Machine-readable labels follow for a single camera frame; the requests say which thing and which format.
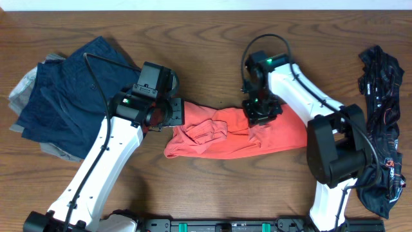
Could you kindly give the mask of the red printed t-shirt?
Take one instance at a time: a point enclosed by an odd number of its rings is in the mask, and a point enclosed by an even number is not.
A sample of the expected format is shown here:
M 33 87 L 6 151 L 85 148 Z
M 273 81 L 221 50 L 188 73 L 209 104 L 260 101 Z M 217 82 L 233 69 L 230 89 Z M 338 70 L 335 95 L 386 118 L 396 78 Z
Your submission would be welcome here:
M 185 102 L 185 124 L 173 128 L 164 155 L 238 159 L 305 147 L 304 123 L 289 105 L 281 109 L 275 120 L 250 127 L 242 109 L 215 110 Z

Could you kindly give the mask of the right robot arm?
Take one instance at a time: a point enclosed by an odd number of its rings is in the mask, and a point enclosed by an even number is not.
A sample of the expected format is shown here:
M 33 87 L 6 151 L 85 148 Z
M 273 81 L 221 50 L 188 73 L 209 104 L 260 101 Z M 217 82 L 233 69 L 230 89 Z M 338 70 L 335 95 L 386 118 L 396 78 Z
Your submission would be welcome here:
M 243 91 L 249 98 L 242 105 L 250 126 L 280 117 L 284 102 L 306 127 L 306 159 L 317 184 L 305 231 L 352 231 L 344 216 L 350 186 L 371 164 L 362 110 L 327 96 L 286 54 L 255 52 L 244 65 L 250 77 Z

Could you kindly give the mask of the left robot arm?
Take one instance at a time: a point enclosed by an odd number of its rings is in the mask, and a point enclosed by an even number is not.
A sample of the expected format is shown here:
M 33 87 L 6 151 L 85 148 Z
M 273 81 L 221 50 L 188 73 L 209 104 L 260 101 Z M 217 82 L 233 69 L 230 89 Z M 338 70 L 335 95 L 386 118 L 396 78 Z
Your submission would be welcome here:
M 102 212 L 120 172 L 141 145 L 151 126 L 184 123 L 181 98 L 155 97 L 120 92 L 109 103 L 109 117 L 78 172 L 45 214 L 32 211 L 24 231 L 137 231 L 138 220 L 127 211 L 107 219 Z

